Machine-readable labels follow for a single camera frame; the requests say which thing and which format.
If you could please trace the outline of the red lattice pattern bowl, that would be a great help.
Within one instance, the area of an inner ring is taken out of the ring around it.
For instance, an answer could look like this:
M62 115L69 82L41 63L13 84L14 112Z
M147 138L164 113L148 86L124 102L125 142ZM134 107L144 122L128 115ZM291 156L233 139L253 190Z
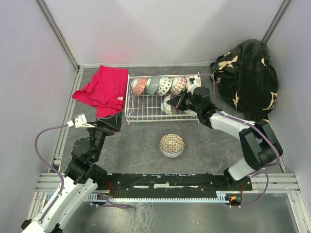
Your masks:
M178 76L172 78L172 85L171 85L171 94L173 96L179 95L182 90L186 87L187 80L184 77Z

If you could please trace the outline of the red geometric pattern bowl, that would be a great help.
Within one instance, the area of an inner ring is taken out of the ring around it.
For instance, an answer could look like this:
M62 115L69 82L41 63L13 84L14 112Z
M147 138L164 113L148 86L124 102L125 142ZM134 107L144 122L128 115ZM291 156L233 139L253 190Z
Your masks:
M161 110L167 115L177 114L177 109L172 105L168 104L168 101L171 100L172 98L173 98L172 95L166 96L161 104Z

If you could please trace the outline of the black diamond pattern bowl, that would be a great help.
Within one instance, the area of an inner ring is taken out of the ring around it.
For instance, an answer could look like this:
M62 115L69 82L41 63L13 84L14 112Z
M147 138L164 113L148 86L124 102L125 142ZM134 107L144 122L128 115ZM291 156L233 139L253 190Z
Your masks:
M159 96L164 96L168 93L172 86L172 79L170 77L162 77L159 80L159 86L157 89L157 94Z

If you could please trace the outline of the blue triangle pattern bowl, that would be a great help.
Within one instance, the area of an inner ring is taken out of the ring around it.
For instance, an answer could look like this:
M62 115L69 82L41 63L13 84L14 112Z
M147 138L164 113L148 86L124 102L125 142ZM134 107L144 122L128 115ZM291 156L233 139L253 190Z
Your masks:
M151 77L147 79L147 84L146 84L146 93L148 95L153 95L158 87L159 87L159 82L160 82L160 78L159 77Z

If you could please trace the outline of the dark scalloped floral bowl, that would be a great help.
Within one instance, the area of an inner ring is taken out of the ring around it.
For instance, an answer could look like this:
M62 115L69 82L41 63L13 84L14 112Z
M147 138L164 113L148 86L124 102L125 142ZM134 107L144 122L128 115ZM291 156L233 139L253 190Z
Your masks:
M140 96L147 84L147 78L145 77L138 77L135 79L132 79L131 81L131 91L132 94L135 96Z

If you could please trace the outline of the cream scalloped bowl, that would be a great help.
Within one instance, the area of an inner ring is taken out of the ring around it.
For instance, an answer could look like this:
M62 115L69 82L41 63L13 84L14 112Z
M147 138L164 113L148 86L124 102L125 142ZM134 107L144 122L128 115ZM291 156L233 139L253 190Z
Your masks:
M184 113L187 115L191 115L193 117L197 116L197 113L195 111L190 110L190 109L185 110Z

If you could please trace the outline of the orange flower leaf bowl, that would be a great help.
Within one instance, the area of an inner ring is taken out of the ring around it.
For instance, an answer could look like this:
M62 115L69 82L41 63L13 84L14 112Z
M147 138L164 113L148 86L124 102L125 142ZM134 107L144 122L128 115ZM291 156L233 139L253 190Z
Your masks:
M185 78L187 80L186 89L188 90L193 85L193 81L195 79L195 76L187 76Z

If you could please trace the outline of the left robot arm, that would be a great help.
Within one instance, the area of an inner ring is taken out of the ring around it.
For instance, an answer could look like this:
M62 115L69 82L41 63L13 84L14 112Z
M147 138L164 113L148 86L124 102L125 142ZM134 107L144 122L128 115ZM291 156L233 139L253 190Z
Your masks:
M48 167L60 178L52 198L33 219L25 220L21 228L25 233L61 233L68 220L95 189L107 185L107 171L96 165L106 137L121 130L122 113L88 122L84 114L61 125L60 128L85 128L89 136L78 139L71 152L72 159L65 174L53 166Z

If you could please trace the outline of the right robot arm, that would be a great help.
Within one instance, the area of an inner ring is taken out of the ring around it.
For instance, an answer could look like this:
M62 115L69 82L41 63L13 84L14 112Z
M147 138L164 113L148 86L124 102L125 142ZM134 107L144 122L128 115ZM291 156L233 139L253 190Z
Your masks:
M268 122L247 121L227 114L211 101L208 88L197 87L192 92L183 90L167 104L180 111L191 110L197 114L201 124L239 139L243 158L226 169L223 177L223 184L229 190L238 187L243 178L278 164L283 155Z

